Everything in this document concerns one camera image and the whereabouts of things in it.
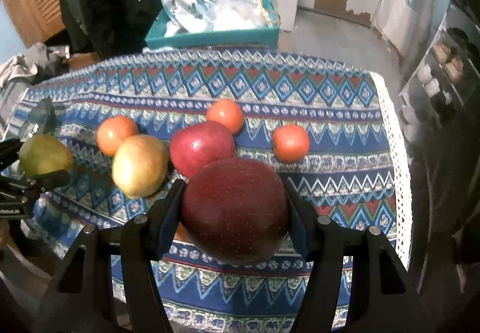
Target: white lace trim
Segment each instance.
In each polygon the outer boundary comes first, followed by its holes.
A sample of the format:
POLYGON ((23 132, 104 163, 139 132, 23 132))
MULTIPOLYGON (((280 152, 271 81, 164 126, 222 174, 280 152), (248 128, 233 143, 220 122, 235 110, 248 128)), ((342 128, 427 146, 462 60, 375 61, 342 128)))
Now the white lace trim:
POLYGON ((383 125, 390 144, 390 155, 394 166, 395 196, 397 200, 397 254, 405 268, 408 269, 412 239, 412 191, 407 151, 385 81, 381 75, 371 71, 369 73, 377 88, 383 125))

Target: orange tomato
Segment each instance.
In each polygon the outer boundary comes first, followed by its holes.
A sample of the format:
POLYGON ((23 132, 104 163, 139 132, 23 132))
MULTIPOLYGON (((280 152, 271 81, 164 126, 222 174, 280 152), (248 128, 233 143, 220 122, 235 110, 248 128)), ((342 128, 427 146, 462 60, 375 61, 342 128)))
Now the orange tomato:
POLYGON ((219 100, 207 111, 207 120, 223 124, 232 134, 237 134, 243 127, 243 113, 240 106, 232 100, 219 100))
POLYGON ((97 130, 97 146, 106 156, 114 156, 127 138, 138 134, 137 125, 123 115, 113 116, 100 124, 97 130))
POLYGON ((300 126, 289 124, 276 129, 272 136, 273 153, 280 162, 297 162, 308 153, 308 134, 300 126))

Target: teal box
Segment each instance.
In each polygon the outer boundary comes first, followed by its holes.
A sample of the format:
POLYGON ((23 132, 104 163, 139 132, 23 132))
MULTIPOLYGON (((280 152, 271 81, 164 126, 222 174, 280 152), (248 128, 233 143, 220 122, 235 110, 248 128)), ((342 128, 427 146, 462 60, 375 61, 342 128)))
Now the teal box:
MULTIPOLYGON (((263 8, 267 11, 273 11, 270 0, 262 0, 263 8)), ((150 27, 145 38, 147 46, 151 50, 162 47, 173 48, 192 48, 203 46, 225 46, 225 45, 256 45, 266 46, 269 49, 276 50, 278 44, 279 25, 273 24, 271 28, 258 28, 251 30, 235 31, 210 31, 200 34, 177 34, 171 37, 165 37, 168 15, 161 11, 155 22, 150 27)))

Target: black clamp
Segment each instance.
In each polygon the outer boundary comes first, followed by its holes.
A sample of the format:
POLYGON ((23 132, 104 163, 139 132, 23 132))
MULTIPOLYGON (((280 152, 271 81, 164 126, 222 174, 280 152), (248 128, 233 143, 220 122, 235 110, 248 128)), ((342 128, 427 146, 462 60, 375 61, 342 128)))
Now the black clamp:
MULTIPOLYGON (((127 332, 113 309, 110 255, 121 256, 125 297, 133 331, 173 333, 150 260, 171 246, 186 184, 176 180, 165 199, 125 225, 99 230, 86 225, 68 250, 40 306, 34 333, 127 332)), ((285 183, 290 237, 297 253, 313 261, 292 333, 330 332, 335 317, 343 257, 353 256, 348 333, 426 333, 425 312, 408 274, 376 226, 361 232, 318 216, 285 183)))
MULTIPOLYGON (((23 143, 15 138, 0 142, 0 171, 18 160, 23 143)), ((16 180, 0 175, 0 219, 27 219, 40 195, 70 182, 67 171, 54 171, 31 179, 16 180)))

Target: blue patterned tablecloth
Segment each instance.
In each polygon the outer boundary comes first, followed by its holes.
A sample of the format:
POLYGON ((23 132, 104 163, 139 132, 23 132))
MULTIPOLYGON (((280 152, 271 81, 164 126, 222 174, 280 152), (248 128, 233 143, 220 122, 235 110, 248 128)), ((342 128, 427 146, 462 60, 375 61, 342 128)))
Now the blue patterned tablecloth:
MULTIPOLYGON (((128 199, 112 183, 111 159, 95 145, 102 120, 124 114, 141 132, 169 140, 176 130, 204 121, 216 98, 234 99, 245 114, 235 137, 239 156, 269 164, 319 214, 356 229, 375 224, 396 242, 394 166, 367 72, 319 58, 248 51, 126 56, 31 88, 15 109, 10 134, 46 96, 54 102, 56 135, 71 149, 75 169, 70 185, 39 200, 28 225, 61 256, 83 224, 120 225, 148 210, 179 176, 170 174, 154 198, 128 199), (301 125, 310 138, 308 155, 296 164, 279 163, 272 153, 272 132, 285 123, 301 125)), ((174 241, 153 266, 169 317, 213 332, 287 332, 311 270, 288 239, 270 261, 248 267, 221 264, 193 244, 174 241)), ((345 257, 334 326, 345 322, 351 267, 345 257)), ((117 256, 112 270, 115 295, 124 299, 117 256)))

